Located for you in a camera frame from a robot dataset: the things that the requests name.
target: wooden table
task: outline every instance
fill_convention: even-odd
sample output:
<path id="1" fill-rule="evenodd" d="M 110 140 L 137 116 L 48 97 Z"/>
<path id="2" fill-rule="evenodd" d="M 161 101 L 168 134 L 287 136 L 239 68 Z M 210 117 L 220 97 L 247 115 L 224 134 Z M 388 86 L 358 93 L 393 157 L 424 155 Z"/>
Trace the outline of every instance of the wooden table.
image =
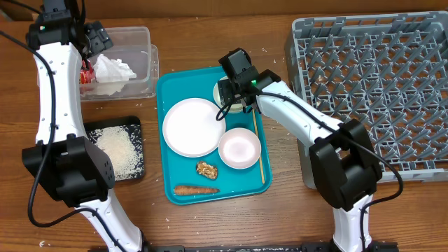
<path id="1" fill-rule="evenodd" d="M 159 49 L 161 74 L 217 66 L 229 50 L 245 48 L 259 70 L 287 80 L 284 43 L 299 16 L 158 18 L 102 20 L 105 27 L 147 26 Z M 1 23 L 0 29 L 24 41 L 28 22 Z M 85 251 L 104 243 L 82 216 L 51 228 L 27 218 L 33 177 L 21 150 L 34 145 L 39 122 L 39 89 L 32 55 L 0 38 L 0 251 Z M 160 161 L 156 99 L 88 102 L 84 120 L 136 115 L 143 128 L 146 175 L 118 183 L 116 194 L 133 223 L 153 245 L 238 246 L 301 244 L 331 239 L 331 207 L 305 187 L 296 139 L 263 118 L 274 180 L 261 195 L 176 206 L 165 197 Z M 397 190 L 380 185 L 375 198 Z M 448 251 L 448 183 L 405 183 L 398 199 L 372 207 L 370 232 L 376 240 L 398 242 L 401 251 Z M 39 188 L 34 204 L 40 221 L 68 212 Z M 39 242 L 45 245 L 39 248 Z"/>

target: carrot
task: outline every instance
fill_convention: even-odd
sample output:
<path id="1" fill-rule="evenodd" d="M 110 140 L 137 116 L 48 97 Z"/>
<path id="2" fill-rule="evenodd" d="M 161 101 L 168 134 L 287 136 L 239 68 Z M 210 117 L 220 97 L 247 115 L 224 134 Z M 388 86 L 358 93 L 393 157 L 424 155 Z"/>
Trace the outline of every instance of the carrot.
<path id="1" fill-rule="evenodd" d="M 201 195 L 211 193 L 219 193 L 219 189 L 189 185 L 178 185 L 174 188 L 175 195 Z"/>

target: white granules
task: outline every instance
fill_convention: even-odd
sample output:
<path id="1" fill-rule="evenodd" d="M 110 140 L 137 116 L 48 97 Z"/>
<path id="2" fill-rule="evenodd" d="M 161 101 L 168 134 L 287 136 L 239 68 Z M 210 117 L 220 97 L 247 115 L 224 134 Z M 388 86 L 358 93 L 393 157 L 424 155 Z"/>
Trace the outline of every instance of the white granules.
<path id="1" fill-rule="evenodd" d="M 139 161 L 143 153 L 132 145 L 129 134 L 121 126 L 97 129 L 92 133 L 97 138 L 96 146 L 111 159 L 115 180 L 132 179 L 141 172 Z"/>

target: cable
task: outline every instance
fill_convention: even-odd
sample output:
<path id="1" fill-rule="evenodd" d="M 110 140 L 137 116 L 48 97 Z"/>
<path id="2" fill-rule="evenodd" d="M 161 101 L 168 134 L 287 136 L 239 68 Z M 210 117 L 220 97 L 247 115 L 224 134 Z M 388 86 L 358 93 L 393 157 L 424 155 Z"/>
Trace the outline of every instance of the cable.
<path id="1" fill-rule="evenodd" d="M 49 227 L 54 226 L 54 225 L 56 225 L 56 224 L 58 224 L 58 223 L 60 223 L 62 221 L 65 221 L 66 219 L 72 217 L 73 215 L 75 215 L 77 213 L 80 213 L 82 211 L 88 211 L 88 212 L 90 212 L 92 214 L 92 216 L 97 217 L 98 221 L 101 223 L 101 225 L 103 226 L 103 228 L 106 231 L 107 235 L 109 236 L 109 238 L 111 238 L 111 240 L 113 241 L 115 246 L 117 246 L 121 251 L 126 252 L 126 250 L 117 241 L 117 239 L 115 239 L 115 237 L 113 237 L 111 231 L 107 227 L 107 225 L 104 222 L 104 220 L 102 219 L 102 217 L 93 209 L 89 209 L 89 208 L 77 209 L 77 210 L 74 210 L 74 211 L 64 215 L 63 217 L 60 217 L 57 220 L 54 220 L 54 221 L 52 221 L 50 223 L 40 223 L 36 219 L 34 219 L 34 216 L 33 216 L 33 204 L 34 204 L 34 197 L 36 196 L 37 185 L 39 184 L 39 180 L 41 178 L 43 168 L 45 167 L 45 164 L 46 164 L 46 162 L 48 160 L 48 156 L 50 155 L 50 149 L 51 149 L 51 146 L 53 144 L 53 140 L 55 138 L 55 130 L 56 130 L 56 91 L 55 91 L 55 79 L 53 77 L 54 73 L 51 71 L 50 65 L 48 65 L 47 61 L 38 52 L 36 52 L 35 50 L 31 49 L 28 45 L 25 45 L 24 43 L 22 43 L 22 42 L 18 41 L 17 39 L 13 38 L 12 36 L 7 35 L 3 31 L 0 31 L 0 35 L 2 35 L 5 38 L 11 40 L 12 42 L 18 44 L 19 46 L 23 47 L 24 49 L 26 49 L 29 52 L 31 52 L 32 54 L 34 54 L 37 58 L 39 58 L 40 61 L 45 66 L 45 68 L 47 69 L 48 77 L 50 78 L 50 89 L 51 89 L 50 138 L 48 140 L 48 144 L 46 146 L 45 153 L 43 154 L 42 162 L 39 165 L 36 177 L 34 178 L 33 186 L 31 187 L 31 193 L 30 193 L 29 201 L 28 201 L 28 218 L 29 218 L 29 221 L 31 221 L 31 223 L 33 223 L 33 225 L 35 225 L 36 227 L 39 227 L 39 228 L 49 228 Z"/>
<path id="2" fill-rule="evenodd" d="M 23 8 L 27 8 L 28 10 L 34 11 L 37 14 L 41 14 L 41 12 L 36 10 L 35 8 L 33 8 L 31 6 L 28 6 L 28 5 L 24 4 L 24 3 L 20 3 L 19 1 L 16 1 L 16 0 L 2 0 L 2 1 L 8 2 L 10 4 L 15 4 L 15 5 L 21 6 Z"/>
<path id="3" fill-rule="evenodd" d="M 334 130 L 333 128 L 329 127 L 328 125 L 326 125 L 324 122 L 322 122 L 321 120 L 319 120 L 317 117 L 315 117 L 312 113 L 310 113 L 308 110 L 306 110 L 302 105 L 298 104 L 296 101 L 294 101 L 293 99 L 281 95 L 281 94 L 275 94 L 275 93 L 270 93 L 270 92 L 258 92 L 258 93 L 254 93 L 254 94 L 246 94 L 243 95 L 241 97 L 238 97 L 236 99 L 234 99 L 234 101 L 231 102 L 235 102 L 235 101 L 239 101 L 240 99 L 243 99 L 245 97 L 249 97 L 252 95 L 266 95 L 266 96 L 271 96 L 271 97 L 277 97 L 280 99 L 283 99 L 285 101 L 290 102 L 292 105 L 296 106 L 298 109 L 300 109 L 303 113 L 305 113 L 307 116 L 309 116 L 314 122 L 316 122 L 319 126 L 321 126 L 322 128 L 328 130 L 329 132 L 332 132 L 333 134 L 338 134 L 339 137 L 341 137 L 343 140 L 348 141 L 350 144 L 362 149 L 363 151 L 365 151 L 366 153 L 368 153 L 369 155 L 371 155 L 374 158 L 377 158 L 380 162 L 382 162 L 384 165 L 386 165 L 391 171 L 392 173 L 397 177 L 398 180 L 398 191 L 396 193 L 394 193 L 391 196 L 388 197 L 383 197 L 381 199 L 376 199 L 373 200 L 367 204 L 365 204 L 363 206 L 363 208 L 361 209 L 361 216 L 360 216 L 360 234 L 361 234 L 361 241 L 363 244 L 363 250 L 365 251 L 365 236 L 364 236 L 364 214 L 367 212 L 366 209 L 368 207 L 371 207 L 374 204 L 378 204 L 381 202 L 386 202 L 389 200 L 393 200 L 396 197 L 400 196 L 401 193 L 403 192 L 403 188 L 404 188 L 404 184 L 403 184 L 403 179 L 401 178 L 401 175 L 398 173 L 398 171 L 391 165 L 389 164 L 383 157 L 379 156 L 378 154 L 372 152 L 371 150 L 367 149 L 366 147 L 360 145 L 359 143 L 356 143 L 354 140 L 350 139 L 347 136 L 344 136 L 342 134 L 339 134 L 339 132 L 337 130 Z M 226 109 L 226 107 L 230 107 L 233 103 L 226 103 L 218 112 L 218 115 L 216 115 L 216 119 L 220 119 L 222 120 L 222 118 L 218 118 L 219 114 L 222 113 L 224 111 L 224 109 Z"/>

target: dish rack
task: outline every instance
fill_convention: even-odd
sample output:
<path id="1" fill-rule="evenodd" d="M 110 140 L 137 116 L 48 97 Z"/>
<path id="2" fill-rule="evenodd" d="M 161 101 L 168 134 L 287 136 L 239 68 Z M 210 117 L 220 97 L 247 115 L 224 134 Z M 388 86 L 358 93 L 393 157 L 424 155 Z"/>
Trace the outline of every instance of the dish rack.
<path id="1" fill-rule="evenodd" d="M 448 12 L 302 18 L 290 84 L 325 114 L 361 121 L 405 180 L 448 181 Z M 383 179 L 395 180 L 381 164 Z"/>

